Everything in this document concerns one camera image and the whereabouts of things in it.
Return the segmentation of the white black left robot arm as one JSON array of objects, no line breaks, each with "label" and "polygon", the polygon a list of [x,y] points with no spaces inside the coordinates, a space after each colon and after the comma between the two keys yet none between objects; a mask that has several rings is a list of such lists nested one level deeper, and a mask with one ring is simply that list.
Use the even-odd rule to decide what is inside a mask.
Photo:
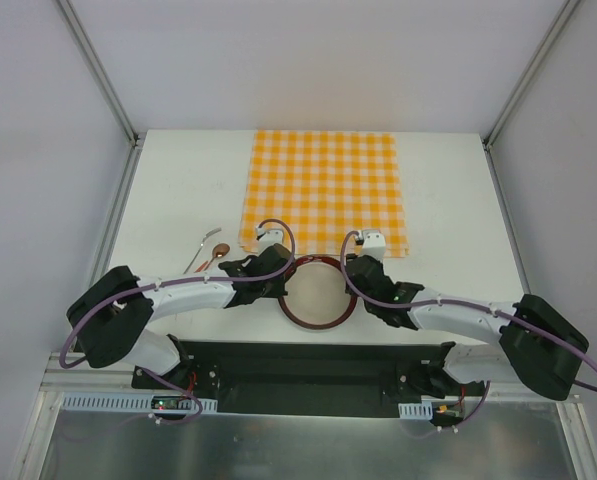
[{"label": "white black left robot arm", "polygon": [[64,369],[85,362],[94,369],[118,362],[156,377],[166,388],[189,384],[192,366],[180,340],[148,325],[164,317],[203,309],[228,309],[286,294],[284,273],[294,253],[280,243],[243,260],[225,261],[190,276],[149,280],[129,267],[115,267],[68,309],[72,326],[59,354]]}]

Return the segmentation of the red rimmed cream plate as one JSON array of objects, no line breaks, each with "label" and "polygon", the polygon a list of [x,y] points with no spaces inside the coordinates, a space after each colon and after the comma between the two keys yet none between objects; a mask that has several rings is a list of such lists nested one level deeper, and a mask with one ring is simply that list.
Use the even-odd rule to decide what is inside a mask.
[{"label": "red rimmed cream plate", "polygon": [[340,262],[327,255],[298,258],[285,274],[286,294],[278,299],[283,314],[295,325],[324,331],[346,322],[357,297],[346,291]]}]

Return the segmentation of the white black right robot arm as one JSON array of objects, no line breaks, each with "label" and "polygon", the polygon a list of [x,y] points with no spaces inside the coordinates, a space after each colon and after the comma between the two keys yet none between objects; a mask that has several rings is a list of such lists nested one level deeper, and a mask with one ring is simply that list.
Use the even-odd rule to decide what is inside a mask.
[{"label": "white black right robot arm", "polygon": [[539,296],[518,302],[477,302],[421,284],[394,282],[381,261],[348,254],[341,265],[348,291],[387,325],[443,331],[472,345],[450,344],[428,369],[430,387],[451,394],[462,384],[520,381],[544,398],[564,401],[589,347],[586,337]]}]

